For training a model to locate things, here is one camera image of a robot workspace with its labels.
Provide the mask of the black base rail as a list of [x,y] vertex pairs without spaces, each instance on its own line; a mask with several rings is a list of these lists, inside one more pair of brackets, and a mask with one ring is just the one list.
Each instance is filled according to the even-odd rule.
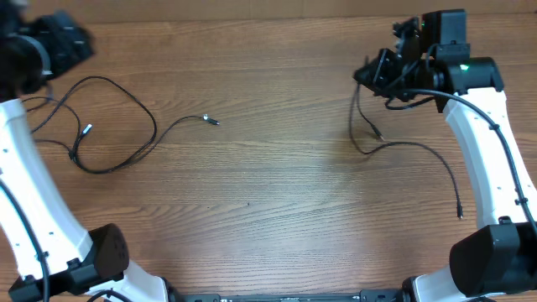
[[174,290],[173,302],[411,302],[417,299],[403,289],[363,289],[346,294],[180,294]]

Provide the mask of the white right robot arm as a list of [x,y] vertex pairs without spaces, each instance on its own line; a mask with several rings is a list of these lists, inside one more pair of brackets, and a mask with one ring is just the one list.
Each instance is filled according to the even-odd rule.
[[393,26],[354,80],[387,108],[434,102],[456,136],[477,208],[477,230],[454,244],[446,267],[406,279],[400,289],[363,290],[362,301],[492,301],[536,288],[536,188],[510,127],[495,61],[472,57],[467,15],[440,10]]

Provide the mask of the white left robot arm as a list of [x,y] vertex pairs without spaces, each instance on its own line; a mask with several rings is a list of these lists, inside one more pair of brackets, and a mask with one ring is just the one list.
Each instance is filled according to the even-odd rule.
[[92,56],[91,36],[67,13],[32,22],[22,1],[1,4],[1,226],[18,265],[14,301],[68,292],[90,300],[178,301],[166,279],[130,259],[118,226],[86,230],[39,155],[22,96]]

